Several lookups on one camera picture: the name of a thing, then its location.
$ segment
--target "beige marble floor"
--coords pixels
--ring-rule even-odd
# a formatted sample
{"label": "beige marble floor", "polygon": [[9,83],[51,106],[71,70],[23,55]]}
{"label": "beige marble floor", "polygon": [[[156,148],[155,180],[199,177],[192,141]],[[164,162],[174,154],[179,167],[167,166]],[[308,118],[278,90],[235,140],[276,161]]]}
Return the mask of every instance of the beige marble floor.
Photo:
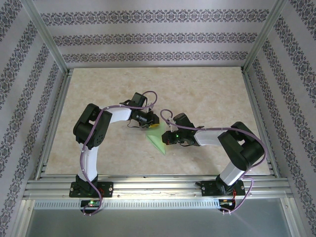
{"label": "beige marble floor", "polygon": [[[46,174],[78,172],[80,150],[73,127],[87,104],[115,105],[146,90],[158,94],[157,114],[164,108],[174,115],[185,112],[195,126],[206,127],[242,121],[258,135],[240,68],[75,69]],[[99,148],[99,174],[217,175],[229,163],[224,149],[216,146],[166,146],[164,156],[147,141],[145,131],[126,125],[121,121],[109,126]],[[270,174],[266,163],[251,173]]]}

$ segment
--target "patterned wallpaper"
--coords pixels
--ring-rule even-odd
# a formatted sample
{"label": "patterned wallpaper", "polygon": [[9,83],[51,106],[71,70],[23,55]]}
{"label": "patterned wallpaper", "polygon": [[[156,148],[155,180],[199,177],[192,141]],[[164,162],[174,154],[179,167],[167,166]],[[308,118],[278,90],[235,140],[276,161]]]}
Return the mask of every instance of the patterned wallpaper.
{"label": "patterned wallpaper", "polygon": [[33,177],[62,74],[18,0],[0,0],[0,237]]}
{"label": "patterned wallpaper", "polygon": [[275,0],[37,0],[69,67],[241,66]]}
{"label": "patterned wallpaper", "polygon": [[315,2],[289,1],[248,74],[307,236],[316,236],[315,17]]}

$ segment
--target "enclosure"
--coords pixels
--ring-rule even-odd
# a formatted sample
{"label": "enclosure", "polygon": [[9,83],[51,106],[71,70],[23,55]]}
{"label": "enclosure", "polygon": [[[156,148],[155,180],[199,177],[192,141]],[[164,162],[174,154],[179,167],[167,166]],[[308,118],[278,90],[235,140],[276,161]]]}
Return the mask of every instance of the enclosure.
{"label": "enclosure", "polygon": [[[1,0],[0,235],[316,236],[315,3]],[[195,186],[227,165],[220,150],[124,148],[119,135],[134,147],[139,135],[126,124],[99,153],[99,178],[114,183],[105,210],[91,221],[69,197],[78,113],[149,88],[157,112],[170,106],[196,126],[242,119],[267,145],[231,216]]]}

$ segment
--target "metal bar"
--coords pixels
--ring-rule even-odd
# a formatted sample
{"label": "metal bar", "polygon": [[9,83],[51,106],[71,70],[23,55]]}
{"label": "metal bar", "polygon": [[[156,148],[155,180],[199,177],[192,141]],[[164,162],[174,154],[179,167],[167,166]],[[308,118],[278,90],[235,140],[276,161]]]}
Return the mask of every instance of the metal bar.
{"label": "metal bar", "polygon": [[67,64],[59,52],[58,47],[51,36],[47,26],[45,25],[43,19],[41,18],[39,12],[37,11],[33,0],[21,0],[21,3],[24,6],[24,9],[30,16],[31,20],[33,21],[34,25],[36,26],[40,36],[42,37],[43,41],[47,45],[50,53],[53,55],[55,61],[57,62],[58,66],[62,70],[64,74],[68,72]]}
{"label": "metal bar", "polygon": [[264,41],[268,37],[270,30],[272,29],[273,25],[277,21],[277,18],[281,14],[287,0],[276,0],[274,6],[272,7],[267,20],[265,21],[257,39],[255,40],[253,47],[251,48],[250,52],[248,53],[245,63],[242,66],[243,71],[247,73],[252,62],[255,60],[261,46],[263,45]]}
{"label": "metal bar", "polygon": [[[194,179],[183,177],[182,181],[177,178],[167,177],[165,182],[159,179],[143,178],[138,180],[108,178],[107,181],[114,181],[113,197],[111,199],[188,199],[202,198],[201,189],[195,185],[195,182],[201,180],[214,180],[215,176],[201,177]],[[284,198],[292,197],[287,179],[255,179],[254,188],[251,191],[250,198]],[[23,199],[72,199],[69,197],[70,179],[40,179],[38,181],[29,181],[26,185]],[[250,186],[250,182],[244,181],[245,189]]]}
{"label": "metal bar", "polygon": [[251,105],[253,115],[254,115],[255,120],[256,120],[256,124],[258,127],[260,138],[266,144],[266,146],[268,148],[268,152],[269,152],[268,157],[270,159],[270,162],[271,162],[271,165],[272,165],[272,168],[273,168],[273,171],[274,171],[276,178],[280,177],[280,173],[279,173],[279,170],[277,167],[276,159],[275,159],[274,154],[272,152],[272,148],[271,148],[271,145],[270,145],[270,142],[268,139],[268,135],[267,135],[263,120],[261,118],[260,110],[259,110],[258,104],[256,102],[255,95],[251,89],[248,74],[242,73],[242,77],[243,77],[245,87],[246,87],[246,90],[247,90],[247,93],[249,96],[250,105]]}
{"label": "metal bar", "polygon": [[64,106],[64,102],[65,102],[65,99],[66,99],[66,94],[67,94],[67,91],[68,91],[70,79],[71,79],[71,77],[69,77],[67,74],[65,75],[65,77],[63,79],[61,93],[59,94],[59,96],[57,98],[57,107],[55,108],[54,115],[53,115],[53,118],[52,118],[52,125],[50,126],[48,134],[47,134],[48,140],[47,140],[47,142],[44,145],[43,153],[42,153],[42,156],[41,156],[41,158],[39,160],[39,166],[38,166],[38,170],[36,172],[35,179],[39,179],[40,178],[40,176],[42,174],[43,164],[47,163],[48,156],[49,156],[49,153],[50,153],[50,150],[51,150],[51,147],[52,147],[52,144],[53,144],[53,140],[54,140],[54,137],[55,137],[57,124],[58,124],[59,118],[61,116],[61,111],[62,111],[62,108]]}
{"label": "metal bar", "polygon": [[[80,200],[37,200],[34,210],[78,210]],[[219,200],[178,199],[178,200],[122,200],[109,199],[102,203],[101,209],[107,210],[142,210],[142,209],[215,209],[220,208]]]}
{"label": "metal bar", "polygon": [[72,68],[72,69],[69,69],[68,75],[69,75],[69,76],[72,76],[72,75],[73,75],[73,72],[74,72],[74,69],[73,69],[73,68]]}
{"label": "metal bar", "polygon": [[[45,183],[45,182],[74,182],[75,175],[69,176],[47,176],[39,180],[29,180],[29,183]],[[255,181],[285,181],[287,178],[277,178],[271,175],[252,176]],[[121,176],[121,175],[99,175],[99,181],[108,182],[195,182],[196,180],[215,180],[214,175],[157,175],[157,176]]]}
{"label": "metal bar", "polygon": [[307,237],[294,198],[281,198],[281,203],[292,236]]}
{"label": "metal bar", "polygon": [[12,237],[24,237],[28,229],[32,211],[34,208],[34,200],[22,200],[18,216],[15,220],[13,230],[11,233]]}
{"label": "metal bar", "polygon": [[272,169],[271,161],[268,162],[268,167],[269,167],[269,169]]}

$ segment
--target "purple cable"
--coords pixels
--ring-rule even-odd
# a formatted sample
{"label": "purple cable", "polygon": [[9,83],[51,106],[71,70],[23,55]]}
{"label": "purple cable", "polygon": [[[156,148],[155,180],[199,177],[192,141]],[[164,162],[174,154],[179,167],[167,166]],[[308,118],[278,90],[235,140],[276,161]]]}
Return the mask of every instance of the purple cable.
{"label": "purple cable", "polygon": [[[162,120],[164,120],[166,123],[172,125],[172,126],[176,126],[176,127],[179,127],[179,128],[184,128],[184,129],[190,129],[190,130],[195,130],[195,131],[219,131],[219,130],[232,130],[232,131],[236,131],[236,132],[241,132],[243,134],[246,134],[247,136],[249,137],[252,137],[253,139],[255,139],[257,142],[259,142],[259,144],[262,146],[263,150],[264,150],[264,156],[263,158],[261,159],[261,161],[259,161],[258,163],[252,165],[250,168],[254,168],[254,167],[257,167],[258,165],[262,164],[262,162],[267,158],[267,155],[268,155],[268,149],[267,149],[267,146],[257,137],[255,136],[254,134],[252,133],[249,133],[247,131],[244,131],[244,130],[241,130],[241,129],[238,129],[238,128],[233,128],[233,127],[211,127],[211,128],[195,128],[195,127],[185,127],[185,126],[180,126],[180,125],[176,125],[175,123],[172,123],[170,121],[168,121],[167,119],[165,119],[163,116],[162,116],[162,112],[164,111],[168,111],[171,113],[171,118],[173,117],[173,113],[172,111],[168,110],[168,109],[163,109],[160,111],[160,117],[162,118]],[[241,176],[240,176],[240,179],[242,179],[244,177],[244,175],[247,173],[248,170],[246,170]],[[232,211],[230,211],[229,209],[227,208],[222,208],[223,210],[228,210],[230,213],[236,211],[245,201],[246,197],[248,196],[249,192],[251,191],[252,189],[252,186],[253,186],[253,179],[251,177],[246,177],[248,179],[251,179],[251,185],[249,187],[249,190],[248,192],[246,193],[245,197],[242,199],[242,201],[240,202],[240,204]]]}
{"label": "purple cable", "polygon": [[[86,174],[86,172],[85,172],[85,170],[84,170],[84,168],[83,168],[83,154],[84,154],[84,151],[85,151],[85,147],[86,147],[87,143],[89,142],[89,140],[91,139],[92,134],[93,134],[93,132],[94,132],[94,130],[95,130],[95,127],[96,127],[96,125],[98,124],[98,121],[99,121],[99,119],[100,119],[102,113],[103,113],[105,110],[108,110],[108,109],[111,109],[111,108],[128,108],[128,109],[137,109],[137,110],[143,110],[143,109],[146,109],[146,108],[149,108],[149,107],[152,108],[152,107],[155,105],[155,103],[157,102],[158,95],[157,95],[156,92],[154,92],[154,91],[152,91],[152,90],[148,90],[148,91],[144,92],[143,95],[146,94],[146,93],[153,93],[153,94],[155,94],[155,96],[156,96],[155,101],[154,101],[152,104],[148,105],[148,106],[145,106],[145,107],[133,107],[133,106],[126,106],[126,105],[111,105],[111,106],[108,106],[108,107],[103,108],[103,109],[100,111],[100,113],[99,113],[97,119],[95,120],[94,125],[93,125],[93,127],[92,127],[92,129],[91,129],[91,131],[90,131],[90,133],[89,133],[89,136],[87,137],[86,141],[85,141],[84,144],[83,144],[82,151],[81,151],[81,154],[80,154],[80,167],[81,167],[81,170],[82,170],[82,173],[83,173],[85,179],[86,179],[87,182],[93,187],[93,189],[97,192],[97,194],[98,194],[98,196],[99,196],[99,199],[100,199],[99,207],[98,207],[94,212],[90,213],[89,216],[92,216],[92,215],[96,214],[96,213],[100,210],[101,205],[102,205],[102,195],[101,195],[101,193],[99,192],[99,190],[98,190],[98,189],[91,183],[91,181],[88,179],[88,176],[87,176],[87,174]],[[88,206],[85,206],[85,207],[83,208],[83,210],[82,210],[84,215],[86,215],[85,209],[86,209],[87,207],[88,207]]]}
{"label": "purple cable", "polygon": [[250,187],[249,187],[249,189],[248,189],[246,195],[245,195],[245,196],[243,197],[243,199],[241,200],[241,202],[240,202],[233,210],[229,210],[229,209],[227,209],[227,208],[225,208],[225,207],[221,207],[221,209],[227,211],[227,213],[233,213],[233,212],[236,211],[238,208],[240,208],[241,205],[245,202],[246,198],[248,197],[248,195],[249,195],[249,193],[250,193],[250,191],[251,191],[251,189],[252,189],[252,186],[253,186],[253,183],[254,183],[253,178],[251,178],[251,177],[245,177],[245,178],[243,178],[243,179],[250,179],[250,181],[251,181]]}

